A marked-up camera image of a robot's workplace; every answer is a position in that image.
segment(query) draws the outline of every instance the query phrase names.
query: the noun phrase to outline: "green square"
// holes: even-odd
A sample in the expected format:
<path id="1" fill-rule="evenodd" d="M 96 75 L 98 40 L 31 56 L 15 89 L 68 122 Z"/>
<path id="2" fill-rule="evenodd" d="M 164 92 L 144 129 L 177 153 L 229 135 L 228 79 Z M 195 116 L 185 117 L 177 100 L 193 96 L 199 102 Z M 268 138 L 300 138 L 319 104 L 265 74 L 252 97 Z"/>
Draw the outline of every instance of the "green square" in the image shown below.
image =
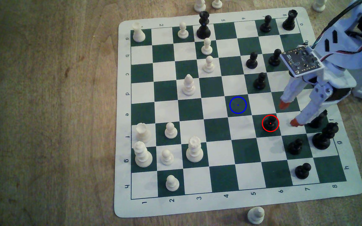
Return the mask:
<path id="1" fill-rule="evenodd" d="M 202 98 L 224 96 L 222 77 L 199 78 L 199 85 Z"/>
<path id="2" fill-rule="evenodd" d="M 169 191 L 166 188 L 167 177 L 170 175 L 173 175 L 180 182 L 180 186 L 176 191 Z M 183 169 L 157 171 L 157 192 L 158 197 L 185 195 Z"/>
<path id="3" fill-rule="evenodd" d="M 145 33 L 145 40 L 142 42 L 136 42 L 133 40 L 133 30 L 131 30 L 131 46 L 141 46 L 141 45 L 152 45 L 152 30 L 151 29 L 142 29 Z"/>
<path id="4" fill-rule="evenodd" d="M 188 37 L 182 39 L 178 37 L 178 31 L 180 27 L 173 27 L 173 43 L 184 43 L 184 42 L 193 42 L 194 41 L 194 29 L 192 26 L 187 26 Z"/>
<path id="5" fill-rule="evenodd" d="M 240 56 L 219 58 L 222 76 L 244 74 Z"/>
<path id="6" fill-rule="evenodd" d="M 236 39 L 234 22 L 230 23 L 218 23 L 214 24 L 214 31 L 216 33 L 216 39 Z"/>
<path id="7" fill-rule="evenodd" d="M 202 99 L 178 100 L 180 121 L 204 119 Z"/>
<path id="8" fill-rule="evenodd" d="M 202 46 L 204 46 L 204 42 L 199 41 L 199 42 L 195 42 L 195 50 L 196 50 L 196 59 L 206 59 L 206 57 L 208 57 L 208 55 L 205 55 L 202 53 Z M 213 40 L 210 42 L 210 46 L 212 47 L 213 51 L 210 54 L 210 56 L 212 56 L 213 58 L 218 58 L 218 54 L 217 54 L 217 44 L 216 41 Z"/>
<path id="9" fill-rule="evenodd" d="M 299 102 L 297 101 L 297 98 L 294 98 L 293 102 L 291 102 L 290 105 L 286 109 L 284 109 L 284 110 L 279 109 L 280 97 L 282 95 L 283 95 L 283 91 L 272 92 L 273 103 L 275 105 L 275 109 L 276 109 L 277 113 L 300 111 Z"/>
<path id="10" fill-rule="evenodd" d="M 227 116 L 250 116 L 248 95 L 226 96 Z"/>
<path id="11" fill-rule="evenodd" d="M 131 65 L 131 83 L 153 82 L 153 64 Z"/>
<path id="12" fill-rule="evenodd" d="M 154 82 L 154 101 L 177 100 L 177 81 Z"/>
<path id="13" fill-rule="evenodd" d="M 272 19 L 270 21 L 269 25 L 270 25 L 271 29 L 268 33 L 261 31 L 260 27 L 265 22 L 264 19 L 255 21 L 255 25 L 256 25 L 257 31 L 258 31 L 258 36 L 278 35 L 279 29 L 278 29 L 278 25 L 276 24 L 275 19 Z"/>
<path id="14" fill-rule="evenodd" d="M 250 55 L 252 52 L 255 52 L 256 54 L 262 54 L 258 37 L 238 39 L 238 46 L 240 48 L 241 56 Z"/>
<path id="15" fill-rule="evenodd" d="M 167 123 L 157 123 L 156 124 L 156 146 L 181 144 L 180 122 L 174 121 L 172 123 L 174 124 L 174 127 L 178 131 L 177 136 L 174 137 L 173 139 L 168 139 L 166 137 L 166 135 L 164 134 Z"/>
<path id="16" fill-rule="evenodd" d="M 299 138 L 303 140 L 303 146 L 301 148 L 301 152 L 297 155 L 290 154 L 289 151 L 287 151 L 288 145 L 291 142 L 294 142 L 296 139 L 299 139 Z M 287 159 L 312 158 L 312 152 L 311 152 L 308 137 L 306 134 L 282 136 L 282 139 L 283 139 L 283 145 L 284 145 L 284 150 L 286 151 Z"/>
<path id="17" fill-rule="evenodd" d="M 260 162 L 256 138 L 232 140 L 235 164 Z"/>
<path id="18" fill-rule="evenodd" d="M 256 137 L 281 136 L 280 128 L 278 128 L 276 131 L 273 131 L 273 132 L 268 132 L 268 131 L 264 130 L 264 128 L 262 127 L 262 120 L 264 119 L 265 116 L 267 116 L 267 115 L 252 116 L 252 119 L 254 120 L 254 129 L 255 129 Z"/>
<path id="19" fill-rule="evenodd" d="M 209 167 L 212 192 L 238 191 L 235 165 Z"/>
<path id="20" fill-rule="evenodd" d="M 290 169 L 287 160 L 263 162 L 266 188 L 292 186 Z"/>
<path id="21" fill-rule="evenodd" d="M 346 181 L 340 157 L 327 156 L 314 158 L 315 167 L 317 168 L 320 183 Z"/>
<path id="22" fill-rule="evenodd" d="M 141 122 L 146 124 L 155 122 L 154 102 L 131 104 L 131 124 L 137 125 Z"/>
<path id="23" fill-rule="evenodd" d="M 202 151 L 204 152 L 203 158 L 199 162 L 191 162 L 187 158 L 187 149 L 188 144 L 182 144 L 181 150 L 182 150 L 182 162 L 184 168 L 196 168 L 196 167 L 208 167 L 209 166 L 209 160 L 208 160 L 208 149 L 206 147 L 206 143 L 201 143 Z"/>
<path id="24" fill-rule="evenodd" d="M 198 64 L 194 59 L 176 61 L 175 73 L 177 74 L 177 80 L 185 79 L 187 74 L 190 74 L 193 78 L 198 78 Z"/>
<path id="25" fill-rule="evenodd" d="M 153 63 L 174 61 L 173 44 L 153 45 Z"/>
<path id="26" fill-rule="evenodd" d="M 245 75 L 245 83 L 247 85 L 248 94 L 270 92 L 270 85 L 269 85 L 269 79 L 268 79 L 267 74 L 266 74 L 266 78 L 265 78 L 265 84 L 266 85 L 265 85 L 264 89 L 259 90 L 259 89 L 254 87 L 254 81 L 258 78 L 258 76 L 259 76 L 259 73 L 258 74 L 246 74 Z"/>
<path id="27" fill-rule="evenodd" d="M 148 167 L 139 167 L 135 162 L 135 151 L 131 149 L 131 172 L 148 172 L 148 171 L 156 171 L 157 163 L 156 163 L 156 147 L 146 147 L 148 152 L 152 154 L 153 161 Z"/>
<path id="28" fill-rule="evenodd" d="M 206 141 L 231 140 L 227 118 L 205 119 Z"/>

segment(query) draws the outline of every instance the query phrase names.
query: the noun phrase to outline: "white square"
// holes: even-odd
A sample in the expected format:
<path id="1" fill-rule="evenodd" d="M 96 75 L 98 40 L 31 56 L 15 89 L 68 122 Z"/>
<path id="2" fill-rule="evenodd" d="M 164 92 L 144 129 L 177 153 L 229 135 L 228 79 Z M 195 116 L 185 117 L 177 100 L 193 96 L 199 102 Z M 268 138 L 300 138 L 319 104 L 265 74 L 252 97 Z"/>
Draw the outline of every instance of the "white square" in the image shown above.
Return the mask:
<path id="1" fill-rule="evenodd" d="M 234 23 L 237 38 L 258 37 L 255 21 L 241 21 Z"/>
<path id="2" fill-rule="evenodd" d="M 204 119 L 227 118 L 227 107 L 224 96 L 202 98 Z"/>
<path id="3" fill-rule="evenodd" d="M 209 167 L 184 169 L 185 194 L 212 192 Z"/>
<path id="4" fill-rule="evenodd" d="M 259 74 L 261 72 L 266 73 L 264 55 L 258 54 L 258 57 L 257 57 L 258 66 L 254 69 L 250 69 L 247 67 L 248 59 L 249 59 L 249 55 L 241 56 L 241 63 L 243 65 L 244 74 Z"/>
<path id="5" fill-rule="evenodd" d="M 238 189 L 266 188 L 262 163 L 236 164 Z"/>
<path id="6" fill-rule="evenodd" d="M 180 121 L 178 100 L 154 102 L 154 117 L 156 123 Z"/>
<path id="7" fill-rule="evenodd" d="M 225 96 L 248 94 L 243 74 L 222 76 L 222 82 Z"/>
<path id="8" fill-rule="evenodd" d="M 133 104 L 154 102 L 154 83 L 132 83 L 131 100 Z"/>
<path id="9" fill-rule="evenodd" d="M 151 45 L 131 47 L 131 64 L 151 63 L 153 63 L 153 51 Z"/>
<path id="10" fill-rule="evenodd" d="M 281 136 L 258 137 L 257 143 L 261 162 L 287 160 Z"/>
<path id="11" fill-rule="evenodd" d="M 134 172 L 131 177 L 131 198 L 140 199 L 158 196 L 157 171 Z"/>
<path id="12" fill-rule="evenodd" d="M 282 40 L 279 35 L 259 36 L 259 43 L 261 45 L 262 54 L 272 54 L 275 49 L 280 49 L 282 52 L 284 51 Z"/>
<path id="13" fill-rule="evenodd" d="M 234 152 L 231 140 L 206 142 L 209 166 L 234 165 Z"/>
<path id="14" fill-rule="evenodd" d="M 216 41 L 219 57 L 232 57 L 240 55 L 237 39 L 223 39 Z"/>
<path id="15" fill-rule="evenodd" d="M 293 182 L 293 185 L 319 183 L 318 172 L 313 158 L 289 159 L 287 160 L 287 163 L 290 169 L 291 181 Z M 295 169 L 297 166 L 302 166 L 304 163 L 309 163 L 309 165 L 311 165 L 311 170 L 309 171 L 307 178 L 299 179 L 296 176 Z"/>
<path id="16" fill-rule="evenodd" d="M 283 112 L 276 114 L 277 118 L 279 119 L 280 133 L 283 136 L 306 133 L 304 126 L 294 127 L 290 125 L 290 121 L 293 120 L 296 116 L 298 116 L 299 113 L 300 113 L 299 111 L 290 111 L 290 112 Z"/>
<path id="17" fill-rule="evenodd" d="M 256 137 L 252 116 L 229 117 L 229 127 L 232 140 Z"/>
<path id="18" fill-rule="evenodd" d="M 203 119 L 180 121 L 181 144 L 188 144 L 191 137 L 197 136 L 201 142 L 206 142 L 205 122 Z"/>
<path id="19" fill-rule="evenodd" d="M 153 81 L 159 82 L 176 79 L 174 61 L 153 63 Z"/>
<path id="20" fill-rule="evenodd" d="M 252 115 L 276 113 L 271 92 L 248 94 Z"/>
<path id="21" fill-rule="evenodd" d="M 161 161 L 161 154 L 164 149 L 168 149 L 174 156 L 174 161 L 170 165 L 166 166 Z M 175 145 L 165 145 L 156 147 L 156 159 L 157 159 L 157 171 L 160 170 L 173 170 L 173 169 L 182 169 L 182 149 L 180 144 Z"/>
<path id="22" fill-rule="evenodd" d="M 194 42 L 175 43 L 173 45 L 174 45 L 175 61 L 196 59 L 196 50 Z"/>
<path id="23" fill-rule="evenodd" d="M 173 28 L 155 28 L 152 29 L 152 45 L 172 44 Z"/>

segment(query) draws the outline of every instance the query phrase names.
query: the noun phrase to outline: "black chess piece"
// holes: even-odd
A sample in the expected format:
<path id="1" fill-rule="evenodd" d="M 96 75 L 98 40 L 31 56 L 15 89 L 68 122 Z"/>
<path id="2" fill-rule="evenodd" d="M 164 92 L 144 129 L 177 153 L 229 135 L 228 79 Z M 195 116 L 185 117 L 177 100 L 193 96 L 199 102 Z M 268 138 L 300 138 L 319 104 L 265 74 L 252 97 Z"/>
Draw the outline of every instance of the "black chess piece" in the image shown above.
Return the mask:
<path id="1" fill-rule="evenodd" d="M 210 37 L 210 30 L 208 28 L 209 13 L 206 11 L 202 11 L 199 13 L 199 16 L 201 17 L 199 19 L 199 23 L 201 24 L 201 26 L 196 31 L 196 36 L 198 36 L 198 38 L 200 39 L 209 38 Z"/>
<path id="2" fill-rule="evenodd" d="M 283 22 L 282 26 L 284 30 L 291 31 L 296 26 L 294 20 L 296 19 L 298 13 L 294 9 L 288 12 L 287 19 Z"/>
<path id="3" fill-rule="evenodd" d="M 337 122 L 330 122 L 326 125 L 326 127 L 322 130 L 322 133 L 317 133 L 312 137 L 312 143 L 314 147 L 319 150 L 324 150 L 329 147 L 331 144 L 330 139 L 335 136 L 335 133 L 339 131 L 339 127 L 337 126 Z"/>
<path id="4" fill-rule="evenodd" d="M 280 49 L 275 49 L 275 51 L 273 52 L 273 56 L 269 57 L 269 64 L 272 65 L 272 66 L 279 66 L 279 64 L 280 64 L 280 59 L 279 59 L 280 54 L 282 54 L 282 51 Z"/>
<path id="5" fill-rule="evenodd" d="M 303 147 L 303 140 L 298 138 L 297 140 L 288 144 L 287 151 L 290 154 L 296 155 L 301 152 L 302 147 Z"/>
<path id="6" fill-rule="evenodd" d="M 262 32 L 268 33 L 272 27 L 269 25 L 272 21 L 272 17 L 270 15 L 265 16 L 265 22 L 259 27 Z"/>
<path id="7" fill-rule="evenodd" d="M 305 179 L 309 176 L 309 171 L 311 170 L 311 165 L 309 163 L 304 163 L 302 166 L 296 167 L 294 173 L 298 179 Z"/>
<path id="8" fill-rule="evenodd" d="M 254 69 L 258 66 L 258 61 L 256 61 L 256 58 L 258 57 L 258 54 L 256 54 L 255 52 L 252 52 L 249 55 L 249 59 L 247 60 L 247 62 L 245 63 L 245 65 L 249 68 L 249 69 Z"/>

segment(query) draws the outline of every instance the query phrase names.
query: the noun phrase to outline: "white pawn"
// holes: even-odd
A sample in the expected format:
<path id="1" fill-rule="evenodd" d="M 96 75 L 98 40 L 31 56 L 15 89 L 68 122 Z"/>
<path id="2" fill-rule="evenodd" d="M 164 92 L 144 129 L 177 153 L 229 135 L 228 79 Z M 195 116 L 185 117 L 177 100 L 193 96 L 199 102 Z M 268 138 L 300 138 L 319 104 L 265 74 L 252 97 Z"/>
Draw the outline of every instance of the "white pawn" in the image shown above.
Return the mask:
<path id="1" fill-rule="evenodd" d="M 174 162 L 174 155 L 168 149 L 164 149 L 161 153 L 161 162 L 166 166 L 170 165 Z"/>
<path id="2" fill-rule="evenodd" d="M 188 141 L 187 158 L 191 162 L 199 162 L 204 157 L 204 151 L 201 148 L 201 139 L 193 136 Z"/>
<path id="3" fill-rule="evenodd" d="M 213 57 L 208 56 L 206 58 L 206 64 L 204 65 L 204 71 L 206 73 L 212 73 L 214 71 Z"/>
<path id="4" fill-rule="evenodd" d="M 213 48 L 210 46 L 210 39 L 209 38 L 205 38 L 204 39 L 204 46 L 202 46 L 202 53 L 205 55 L 210 55 L 213 52 Z"/>
<path id="5" fill-rule="evenodd" d="M 184 79 L 184 87 L 182 88 L 182 92 L 187 96 L 192 96 L 195 93 L 194 79 L 190 74 L 187 74 Z"/>
<path id="6" fill-rule="evenodd" d="M 166 135 L 168 139 L 173 139 L 174 137 L 177 136 L 177 133 L 178 131 L 177 128 L 174 127 L 174 124 L 172 122 L 167 123 L 164 135 Z"/>
<path id="7" fill-rule="evenodd" d="M 180 182 L 173 175 L 169 175 L 166 181 L 166 188 L 169 191 L 176 191 L 180 187 Z"/>
<path id="8" fill-rule="evenodd" d="M 247 217 L 250 223 L 260 224 L 264 220 L 265 211 L 262 207 L 257 206 L 248 211 Z"/>
<path id="9" fill-rule="evenodd" d="M 136 125 L 136 138 L 143 143 L 147 143 L 150 140 L 151 133 L 144 123 L 138 123 Z"/>
<path id="10" fill-rule="evenodd" d="M 180 30 L 178 31 L 178 37 L 186 39 L 188 37 L 187 24 L 185 22 L 180 23 Z"/>
<path id="11" fill-rule="evenodd" d="M 139 167 L 148 167 L 152 161 L 152 153 L 148 151 L 145 144 L 142 141 L 138 141 L 135 143 L 133 147 L 135 151 L 135 162 Z"/>
<path id="12" fill-rule="evenodd" d="M 194 9 L 198 13 L 205 11 L 205 9 L 206 9 L 205 0 L 196 0 Z"/>

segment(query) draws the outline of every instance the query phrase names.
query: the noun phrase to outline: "black pawn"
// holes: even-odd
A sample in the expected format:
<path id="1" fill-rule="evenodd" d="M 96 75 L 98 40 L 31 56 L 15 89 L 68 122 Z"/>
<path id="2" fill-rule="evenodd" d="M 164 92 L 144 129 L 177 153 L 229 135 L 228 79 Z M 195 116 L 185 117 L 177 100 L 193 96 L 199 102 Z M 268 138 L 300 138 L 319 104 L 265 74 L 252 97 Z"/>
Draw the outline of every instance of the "black pawn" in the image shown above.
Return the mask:
<path id="1" fill-rule="evenodd" d="M 298 179 L 305 179 L 309 176 L 309 171 L 311 170 L 311 165 L 309 163 L 304 163 L 302 166 L 296 167 L 294 173 Z"/>
<path id="2" fill-rule="evenodd" d="M 294 9 L 290 10 L 288 12 L 287 19 L 283 22 L 283 28 L 284 30 L 291 31 L 296 26 L 294 20 L 296 19 L 298 13 Z"/>
<path id="3" fill-rule="evenodd" d="M 272 17 L 270 15 L 265 16 L 265 22 L 259 27 L 262 32 L 268 33 L 272 27 L 270 27 L 270 22 L 272 21 Z"/>
<path id="4" fill-rule="evenodd" d="M 287 151 L 290 154 L 296 155 L 301 152 L 302 147 L 303 147 L 303 140 L 299 138 L 288 144 Z"/>
<path id="5" fill-rule="evenodd" d="M 196 31 L 196 36 L 198 36 L 198 38 L 200 39 L 209 38 L 210 37 L 210 30 L 208 28 L 209 13 L 206 11 L 202 11 L 199 13 L 199 16 L 201 17 L 199 19 L 199 23 L 201 24 L 201 26 Z"/>
<path id="6" fill-rule="evenodd" d="M 282 54 L 282 51 L 280 49 L 275 49 L 273 56 L 269 57 L 269 64 L 272 66 L 279 66 L 280 59 L 279 56 Z"/>
<path id="7" fill-rule="evenodd" d="M 254 69 L 258 66 L 258 61 L 256 61 L 256 58 L 258 57 L 258 54 L 255 52 L 252 52 L 251 55 L 249 55 L 249 59 L 245 63 L 249 69 Z"/>

